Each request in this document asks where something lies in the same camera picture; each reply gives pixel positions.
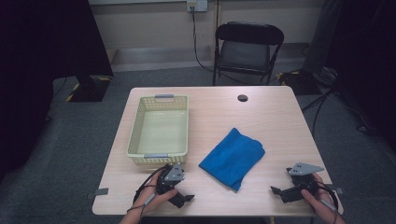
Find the person's left hand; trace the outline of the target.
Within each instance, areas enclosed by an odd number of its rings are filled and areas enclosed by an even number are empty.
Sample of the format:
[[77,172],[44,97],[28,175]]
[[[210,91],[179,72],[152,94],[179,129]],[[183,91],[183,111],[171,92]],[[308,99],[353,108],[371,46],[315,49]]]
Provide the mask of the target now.
[[158,176],[159,174],[156,174],[150,179],[138,199],[134,202],[134,207],[142,207],[143,215],[149,214],[162,203],[177,195],[176,189],[171,189],[164,194],[158,194],[156,190]]

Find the white wall socket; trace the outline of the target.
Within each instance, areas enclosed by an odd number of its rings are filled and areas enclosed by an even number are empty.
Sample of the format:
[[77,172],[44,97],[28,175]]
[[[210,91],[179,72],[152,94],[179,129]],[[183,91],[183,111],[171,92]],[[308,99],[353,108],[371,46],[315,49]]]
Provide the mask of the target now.
[[189,12],[207,12],[208,0],[187,0],[187,10]]

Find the blue cloth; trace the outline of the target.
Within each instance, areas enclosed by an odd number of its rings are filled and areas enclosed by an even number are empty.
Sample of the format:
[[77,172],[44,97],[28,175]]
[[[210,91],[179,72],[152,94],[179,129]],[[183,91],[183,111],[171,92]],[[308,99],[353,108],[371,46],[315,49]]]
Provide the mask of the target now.
[[246,174],[264,155],[265,150],[259,141],[232,128],[199,167],[221,184],[238,191]]

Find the black folding chair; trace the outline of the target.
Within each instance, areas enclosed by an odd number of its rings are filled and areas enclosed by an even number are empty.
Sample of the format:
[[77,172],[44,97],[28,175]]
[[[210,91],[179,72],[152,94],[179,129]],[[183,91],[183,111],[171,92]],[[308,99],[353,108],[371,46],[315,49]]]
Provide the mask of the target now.
[[267,77],[268,85],[283,42],[283,32],[271,24],[223,23],[215,32],[212,85],[216,85],[221,71]]

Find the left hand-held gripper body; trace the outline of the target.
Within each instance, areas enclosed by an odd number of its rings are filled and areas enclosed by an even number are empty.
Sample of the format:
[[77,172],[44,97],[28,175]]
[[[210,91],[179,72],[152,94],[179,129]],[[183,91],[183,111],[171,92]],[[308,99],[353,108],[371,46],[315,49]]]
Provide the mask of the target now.
[[184,170],[180,163],[166,164],[157,179],[157,193],[164,194],[184,179]]

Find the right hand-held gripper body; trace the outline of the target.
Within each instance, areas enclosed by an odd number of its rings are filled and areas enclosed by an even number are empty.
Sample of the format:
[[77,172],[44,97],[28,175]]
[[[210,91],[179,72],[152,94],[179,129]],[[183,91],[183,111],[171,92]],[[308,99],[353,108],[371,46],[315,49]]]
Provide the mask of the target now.
[[288,168],[287,172],[295,187],[306,189],[311,194],[315,194],[318,191],[318,184],[316,179],[313,177],[313,173],[321,172],[323,170],[324,168],[321,166],[297,162],[292,167]]

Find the black stand base striped tape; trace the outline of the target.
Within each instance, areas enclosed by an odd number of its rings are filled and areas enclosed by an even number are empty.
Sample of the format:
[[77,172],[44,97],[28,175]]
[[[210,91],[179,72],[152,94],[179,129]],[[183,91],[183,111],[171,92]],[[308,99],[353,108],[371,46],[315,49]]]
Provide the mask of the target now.
[[279,73],[277,80],[283,86],[292,88],[295,95],[318,95],[321,91],[312,74],[300,70],[288,73]]
[[101,102],[112,81],[111,77],[90,77],[80,79],[67,96],[67,102]]

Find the person's right hand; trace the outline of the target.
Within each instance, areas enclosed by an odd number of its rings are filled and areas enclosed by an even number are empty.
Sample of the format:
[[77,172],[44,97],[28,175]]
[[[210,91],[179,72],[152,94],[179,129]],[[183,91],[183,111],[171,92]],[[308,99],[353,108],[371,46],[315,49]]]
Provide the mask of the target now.
[[332,199],[326,190],[319,189],[315,196],[313,196],[306,189],[302,189],[301,193],[304,199],[314,208],[314,211],[317,215],[320,212],[324,212],[326,210],[332,211],[332,209],[325,204],[325,203],[332,204]]

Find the black tripod legs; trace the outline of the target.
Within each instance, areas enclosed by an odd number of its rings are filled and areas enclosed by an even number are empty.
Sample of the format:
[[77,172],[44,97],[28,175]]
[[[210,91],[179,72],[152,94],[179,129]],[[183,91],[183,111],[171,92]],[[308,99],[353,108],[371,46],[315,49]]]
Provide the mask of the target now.
[[308,105],[306,105],[305,107],[302,108],[302,112],[305,113],[309,109],[314,108],[315,106],[317,107],[317,110],[315,112],[315,116],[313,118],[312,125],[310,128],[313,138],[316,137],[316,125],[317,125],[317,121],[318,121],[319,112],[320,112],[322,106],[324,105],[325,101],[329,98],[329,96],[332,93],[334,93],[334,89],[329,89],[326,92],[322,93],[316,100],[312,101],[311,103],[309,103]]

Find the pale yellow plastic basket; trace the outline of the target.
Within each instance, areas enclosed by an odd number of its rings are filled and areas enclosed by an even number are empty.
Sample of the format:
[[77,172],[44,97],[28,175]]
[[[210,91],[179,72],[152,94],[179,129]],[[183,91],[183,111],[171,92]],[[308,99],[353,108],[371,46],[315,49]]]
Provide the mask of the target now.
[[185,163],[189,149],[189,97],[156,94],[138,101],[127,156],[135,164]]

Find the grey curtain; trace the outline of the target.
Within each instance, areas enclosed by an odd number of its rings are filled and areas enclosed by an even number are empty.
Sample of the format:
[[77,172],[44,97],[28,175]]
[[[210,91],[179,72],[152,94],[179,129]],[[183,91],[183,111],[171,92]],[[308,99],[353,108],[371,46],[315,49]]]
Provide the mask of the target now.
[[311,48],[304,60],[302,71],[307,74],[321,72],[332,43],[344,0],[324,0]]

